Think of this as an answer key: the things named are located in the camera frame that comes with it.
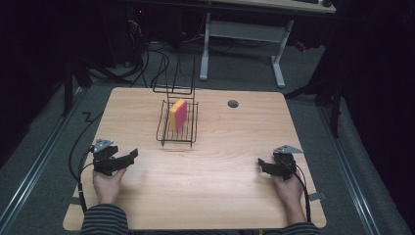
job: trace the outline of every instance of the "table top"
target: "table top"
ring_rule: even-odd
[[[330,7],[324,7],[322,0],[319,0],[317,4],[304,3],[294,0],[210,0],[212,2],[221,2],[229,4],[241,4],[252,5],[258,7],[269,7],[278,9],[287,9],[295,11],[305,11],[313,13],[335,13],[336,8],[332,5]]]
[[[96,138],[111,139],[116,157],[138,148],[122,178],[118,206],[129,228],[254,229],[285,227],[287,220],[271,177],[257,159],[272,163],[273,149],[301,149],[284,96],[277,92],[196,90],[197,138],[189,143],[157,140],[163,93],[147,88],[113,90]],[[230,108],[236,100],[238,108]],[[303,154],[294,154],[309,194],[315,186]],[[87,164],[92,162],[92,155]],[[82,174],[88,207],[97,204],[93,167]],[[310,203],[312,222],[326,218],[318,200]],[[83,213],[69,205],[66,230],[79,230]]]

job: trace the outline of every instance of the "striped sleeve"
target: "striped sleeve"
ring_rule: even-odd
[[[295,223],[286,228],[278,230],[268,230],[264,234],[267,235],[317,235],[321,234],[320,229],[313,223],[302,222]]]
[[[85,213],[80,234],[128,234],[125,212],[110,204],[92,207]]]

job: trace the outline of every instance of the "person's hand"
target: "person's hand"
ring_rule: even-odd
[[[93,171],[94,188],[99,204],[113,204],[115,202],[120,191],[121,178],[126,171],[127,168],[120,169],[113,176]]]
[[[272,176],[277,185],[278,195],[286,208],[289,224],[306,222],[300,203],[302,186],[300,181],[292,175],[290,179],[283,180],[281,176]]]

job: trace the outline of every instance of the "handheld controller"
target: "handheld controller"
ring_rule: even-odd
[[[110,140],[97,139],[94,146],[94,170],[107,176],[113,175],[114,171],[133,165],[134,159],[138,156],[138,150],[135,149],[126,156],[113,157],[118,152],[118,146],[111,146],[113,143]]]
[[[268,164],[262,159],[258,159],[258,164],[262,172],[282,176],[284,180],[287,180],[297,171],[296,161],[292,153],[302,153],[302,151],[286,145],[275,149],[272,153],[275,164]]]

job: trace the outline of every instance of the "yellow sponge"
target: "yellow sponge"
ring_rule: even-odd
[[[187,101],[179,99],[169,110],[170,128],[178,130],[187,119]]]

